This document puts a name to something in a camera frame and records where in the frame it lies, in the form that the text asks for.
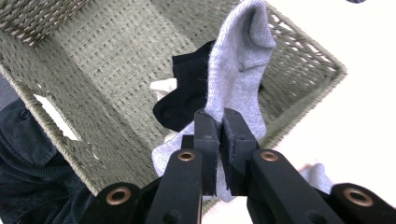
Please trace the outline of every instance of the white background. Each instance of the white background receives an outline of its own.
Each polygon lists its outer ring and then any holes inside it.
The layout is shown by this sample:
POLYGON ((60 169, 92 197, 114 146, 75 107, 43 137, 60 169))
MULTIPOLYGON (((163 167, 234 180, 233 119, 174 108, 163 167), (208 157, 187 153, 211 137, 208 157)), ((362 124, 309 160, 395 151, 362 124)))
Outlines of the white background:
MULTIPOLYGON (((396 1, 267 0, 347 68, 348 75, 276 147, 297 168, 322 162, 334 183, 396 206, 396 1)), ((251 223, 246 199, 216 205, 203 223, 251 223)))

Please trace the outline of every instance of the dark clothing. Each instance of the dark clothing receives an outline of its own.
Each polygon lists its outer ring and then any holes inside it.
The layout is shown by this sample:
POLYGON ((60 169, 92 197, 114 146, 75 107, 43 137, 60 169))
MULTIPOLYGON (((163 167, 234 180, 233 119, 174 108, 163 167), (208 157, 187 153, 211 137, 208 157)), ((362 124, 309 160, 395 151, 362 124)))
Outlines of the dark clothing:
POLYGON ((0 112, 0 218, 78 223, 93 196, 24 106, 0 112))

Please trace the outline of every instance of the woven basket wall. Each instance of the woven basket wall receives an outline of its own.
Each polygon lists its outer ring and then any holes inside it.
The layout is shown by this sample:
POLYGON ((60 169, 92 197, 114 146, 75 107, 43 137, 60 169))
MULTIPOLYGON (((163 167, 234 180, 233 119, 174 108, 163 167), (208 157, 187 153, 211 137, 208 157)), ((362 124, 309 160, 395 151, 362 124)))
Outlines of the woven basket wall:
MULTIPOLYGON (((238 1, 15 0, 0 2, 0 73, 94 193, 156 178, 151 150, 167 131, 152 115, 151 81, 171 56, 213 40, 238 1), (61 113, 64 137, 34 94, 61 113)), ((268 6, 276 49, 260 93, 273 147, 346 74, 334 57, 268 6)))

